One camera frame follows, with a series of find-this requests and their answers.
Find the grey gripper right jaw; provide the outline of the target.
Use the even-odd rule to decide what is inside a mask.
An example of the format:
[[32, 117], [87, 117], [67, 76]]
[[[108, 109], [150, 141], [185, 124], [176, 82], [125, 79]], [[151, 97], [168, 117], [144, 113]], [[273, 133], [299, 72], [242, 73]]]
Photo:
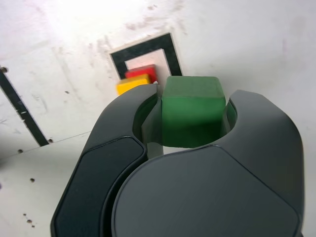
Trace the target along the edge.
[[115, 237], [299, 237], [304, 152], [290, 117], [261, 94], [238, 90], [228, 133], [211, 144], [153, 158], [123, 183]]

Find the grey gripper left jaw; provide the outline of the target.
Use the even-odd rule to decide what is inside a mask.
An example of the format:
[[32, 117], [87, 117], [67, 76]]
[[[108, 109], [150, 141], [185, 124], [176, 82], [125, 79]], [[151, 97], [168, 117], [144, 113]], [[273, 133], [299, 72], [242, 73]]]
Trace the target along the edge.
[[53, 237], [109, 237], [115, 198], [146, 162], [142, 124], [158, 101], [158, 86], [137, 86], [100, 114], [50, 224]]

